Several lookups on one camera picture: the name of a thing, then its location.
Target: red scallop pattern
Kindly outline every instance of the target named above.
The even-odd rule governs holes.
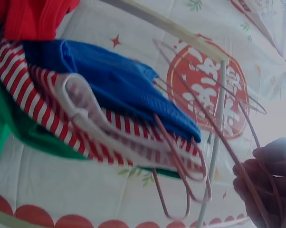
[[[120,220],[109,220],[103,222],[99,228],[129,228],[124,222]]]
[[[0,195],[0,211],[8,215],[13,215],[10,204]]]
[[[79,215],[65,215],[61,217],[55,228],[94,228],[89,220]]]
[[[52,217],[43,209],[33,205],[23,205],[16,209],[13,214],[10,204],[0,195],[0,211],[8,215],[15,216],[18,219],[27,221],[29,223],[40,225],[49,228],[97,228],[94,227],[89,220],[79,215],[65,215],[61,217],[54,225]],[[228,216],[224,221],[230,222],[234,220],[244,219],[245,216],[240,214],[234,219],[232,216]],[[213,219],[209,225],[221,223],[219,218]],[[196,228],[198,221],[193,222],[190,228]],[[124,222],[120,220],[109,220],[103,222],[98,228],[129,228]],[[154,222],[144,222],[136,226],[136,228],[160,228]],[[180,222],[175,221],[167,225],[166,228],[186,228],[186,226]]]
[[[190,228],[196,228],[196,226],[198,226],[198,221],[193,222],[193,223],[190,225]]]
[[[214,225],[214,224],[217,224],[217,223],[222,223],[222,222],[221,222],[221,219],[219,219],[219,218],[214,218],[214,219],[210,222],[210,225]]]
[[[144,222],[136,226],[136,228],[160,228],[157,223],[154,222]]]
[[[186,228],[183,222],[175,221],[167,225],[166,228]]]
[[[17,208],[14,213],[14,216],[18,219],[27,221],[35,225],[54,228],[51,216],[43,209],[33,205],[24,205]]]

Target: hand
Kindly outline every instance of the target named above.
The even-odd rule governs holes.
[[[278,139],[265,147],[255,149],[253,151],[255,159],[249,159],[243,163],[266,210],[270,214],[272,227],[274,228],[281,226],[278,206],[270,181],[267,175],[261,170],[258,161],[265,164],[265,167],[274,178],[282,201],[284,220],[286,217],[286,159],[284,156],[284,148],[286,148],[286,138]],[[244,201],[248,216],[258,228],[267,228],[259,209],[236,166],[233,167],[233,172],[236,175],[234,180],[235,191]]]

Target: striped cloth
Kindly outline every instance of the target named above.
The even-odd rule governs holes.
[[[8,42],[2,37],[0,28],[0,80],[20,108],[65,144],[85,157],[98,162],[119,165],[140,165],[140,161],[130,161],[115,150],[90,138],[88,134],[74,126],[57,102],[50,88],[55,85],[56,72],[47,71],[35,66],[28,66],[22,44]],[[165,143],[160,130],[150,124],[134,122],[132,119],[103,109],[108,121],[123,133],[137,136],[140,139]],[[196,149],[190,142],[172,134],[178,147],[185,152],[196,155]],[[137,150],[151,163],[160,167],[175,170],[167,154],[153,150]],[[191,160],[182,158],[185,167],[195,169],[197,165]]]

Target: drying rack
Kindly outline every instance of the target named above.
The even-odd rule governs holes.
[[[229,57],[225,55],[222,51],[216,48],[213,45],[208,44],[204,39],[196,36],[195,34],[189,32],[184,27],[174,23],[168,18],[158,14],[150,10],[143,5],[134,2],[133,0],[99,0],[105,2],[109,5],[117,7],[123,11],[126,11],[138,18],[141,18],[154,26],[164,30],[165,32],[170,33],[176,38],[186,42],[188,45],[195,47],[198,51],[207,55],[212,60],[220,63],[220,83],[225,86],[226,83],[226,66],[229,64]],[[216,111],[217,116],[217,125],[221,126],[220,121],[223,119],[223,108],[224,108],[224,98],[225,98],[225,90],[219,90],[219,99],[218,99],[218,108]],[[215,168],[216,168],[216,159],[219,152],[219,143],[220,138],[215,135],[214,145],[212,149],[211,162],[209,167],[209,179],[212,184],[215,176]],[[204,222],[204,217],[207,209],[207,204],[202,204],[198,219],[197,228],[201,228]],[[9,216],[0,212],[0,223],[13,228],[42,228],[41,226],[29,224],[25,221],[19,220],[15,217]]]

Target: pink wire hanger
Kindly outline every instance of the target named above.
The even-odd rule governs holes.
[[[169,50],[171,50],[172,52],[175,53],[176,56],[178,56],[179,54],[176,53],[176,51],[171,48],[170,46],[168,46],[167,44],[163,43],[162,41],[158,41],[158,40],[153,40],[157,49],[159,50],[159,52],[161,53],[161,55],[164,57],[164,59],[166,60],[166,62],[171,66],[171,63],[169,61],[169,59],[167,58],[167,56],[164,54],[164,52],[162,51],[162,49],[160,48],[160,46],[158,45],[158,43],[162,44],[164,47],[168,48]],[[182,83],[184,84],[184,86],[188,89],[188,91],[191,93],[191,95],[193,96],[194,98],[194,101],[195,103],[198,105],[198,107],[200,108],[200,110],[203,111],[203,113],[205,114],[206,118],[208,119],[208,121],[210,122],[210,124],[213,126],[216,134],[219,136],[219,138],[222,140],[224,146],[226,147],[226,149],[228,150],[229,154],[231,155],[235,165],[238,167],[239,169],[239,172],[240,174],[243,176],[244,180],[245,180],[245,183],[247,184],[248,186],[248,189],[249,191],[251,192],[252,194],[252,197],[257,205],[257,207],[259,208],[260,210],[260,213],[267,225],[268,228],[272,228],[271,227],[271,222],[270,222],[270,217],[269,217],[269,214],[267,212],[267,210],[265,209],[265,206],[264,204],[262,203],[262,200],[261,198],[259,197],[258,195],[258,192],[253,184],[253,182],[251,181],[249,175],[247,174],[247,172],[245,171],[242,163],[238,160],[238,158],[236,157],[235,153],[233,152],[232,148],[230,147],[229,143],[226,141],[225,137],[223,136],[223,134],[221,133],[220,129],[217,127],[217,125],[215,124],[214,120],[212,119],[212,117],[210,116],[210,113],[203,107],[203,105],[199,102],[199,100],[197,99],[196,95],[191,91],[191,88],[185,83],[185,81],[182,79],[182,76],[181,74],[173,67],[173,69],[175,70],[175,72],[177,73],[178,77],[181,79]],[[252,126],[252,123],[250,122],[249,120],[249,117],[248,115],[246,114],[245,112],[245,109],[243,107],[243,101],[242,100],[239,100],[237,97],[234,96],[234,94],[232,92],[230,92],[226,87],[224,87],[221,83],[219,83],[218,81],[214,80],[212,77],[210,77],[208,74],[206,74],[206,76],[208,78],[210,78],[211,80],[213,80],[215,83],[217,83],[221,88],[223,88],[227,93],[229,93],[231,96],[233,96],[236,101],[238,102],[247,122],[248,122],[248,125],[250,127],[250,130],[253,134],[253,137],[254,137],[254,140],[256,142],[256,145],[258,148],[260,148],[260,143],[258,141],[258,138],[257,138],[257,135],[254,131],[254,128]],[[258,108],[255,108],[254,106],[252,106],[251,104],[247,104],[247,103],[244,103],[247,107],[257,111],[257,112],[260,112],[262,114],[266,114],[266,110],[265,108],[258,102],[256,101],[254,98],[252,98],[250,95],[247,95],[248,98],[250,98],[252,101],[254,101],[261,109],[262,111],[260,111]],[[188,214],[189,214],[189,211],[190,211],[190,199],[189,199],[189,196],[194,200],[194,201],[197,201],[197,202],[202,202],[202,203],[205,203],[205,200],[197,200],[194,195],[192,194],[192,191],[190,190],[189,188],[189,185],[188,185],[188,182],[186,181],[186,176],[189,177],[190,179],[192,180],[195,180],[193,178],[191,178],[191,176],[188,174],[188,172],[186,171],[186,168],[184,167],[184,165],[182,164],[182,162],[180,160],[178,160],[178,155],[176,154],[176,151],[174,150],[174,145],[172,143],[172,139],[170,138],[169,134],[166,132],[165,128],[163,127],[163,124],[161,123],[159,117],[157,115],[155,115],[155,119],[156,119],[156,122],[161,130],[161,132],[163,133],[164,135],[164,138],[165,140],[167,141],[167,143],[169,144],[170,146],[170,149],[172,151],[172,161],[174,163],[174,165],[176,166],[176,169],[177,169],[177,172],[178,174],[180,175],[184,185],[185,185],[185,188],[186,188],[186,197],[187,197],[187,206],[186,206],[186,214],[184,217],[186,217]],[[194,142],[194,140],[191,141],[194,146],[197,146],[197,144]],[[203,172],[205,172],[204,170],[204,164],[205,164],[205,161],[204,161],[204,158],[203,158],[203,153],[201,152],[201,150],[198,148],[198,153],[199,153],[199,156],[200,156],[200,159],[201,159],[201,164],[202,164],[202,168],[203,168]],[[276,201],[277,201],[277,205],[278,205],[278,209],[279,209],[279,215],[280,215],[280,219],[281,219],[281,223],[282,223],[282,219],[283,219],[283,210],[282,210],[282,202],[280,200],[280,197],[279,197],[279,192],[278,192],[278,189],[277,189],[277,186],[274,182],[274,179],[273,177],[271,176],[271,174],[267,171],[266,167],[264,166],[263,163],[259,162],[259,165],[260,165],[260,168],[261,170],[268,176],[268,179],[271,183],[271,186],[272,186],[272,189],[273,189],[273,193],[275,195],[275,198],[276,198]],[[160,196],[160,200],[161,200],[161,204],[162,204],[162,207],[163,207],[163,210],[164,210],[164,213],[165,215],[172,219],[173,217],[170,216],[168,214],[168,211],[167,211],[167,208],[166,208],[166,205],[165,205],[165,202],[164,202],[164,197],[163,197],[163,194],[162,194],[162,191],[161,191],[161,188],[160,188],[160,185],[159,185],[159,181],[158,181],[158,178],[157,178],[157,173],[155,171],[155,169],[153,169],[153,175],[154,175],[154,178],[155,178],[155,183],[156,183],[156,186],[157,186],[157,190],[158,190],[158,193],[159,193],[159,196]],[[208,190],[208,195],[209,195],[209,198],[206,199],[206,201],[209,201],[211,199],[211,187],[210,187],[210,182],[209,182],[209,179],[207,178],[206,179],[206,184],[207,184],[207,190]]]

